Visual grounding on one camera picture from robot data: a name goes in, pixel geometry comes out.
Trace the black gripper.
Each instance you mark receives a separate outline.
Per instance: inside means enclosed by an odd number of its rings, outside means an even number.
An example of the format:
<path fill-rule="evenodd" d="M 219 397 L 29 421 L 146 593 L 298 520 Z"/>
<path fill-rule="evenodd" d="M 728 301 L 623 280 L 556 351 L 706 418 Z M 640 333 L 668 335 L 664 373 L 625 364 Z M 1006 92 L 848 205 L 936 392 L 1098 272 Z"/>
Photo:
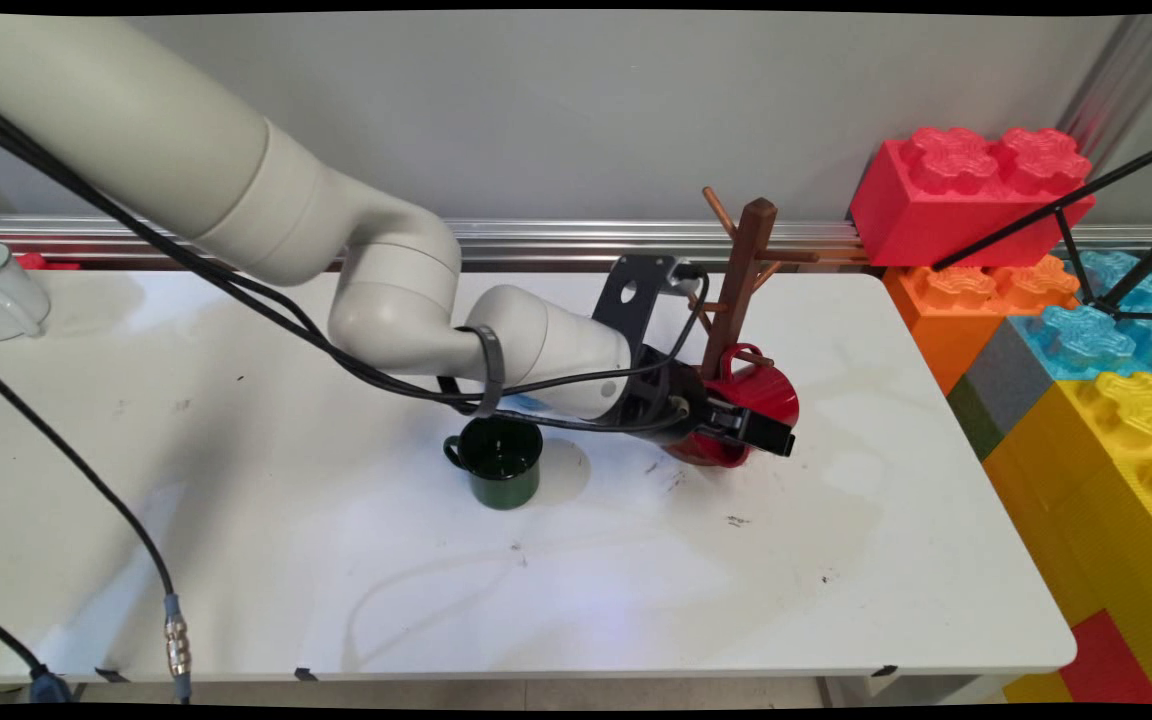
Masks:
<path fill-rule="evenodd" d="M 796 441 L 790 424 L 717 397 L 705 386 L 699 370 L 680 361 L 627 376 L 622 395 L 602 415 L 602 427 L 660 447 L 677 445 L 700 432 L 719 446 L 781 457 L 791 455 Z"/>

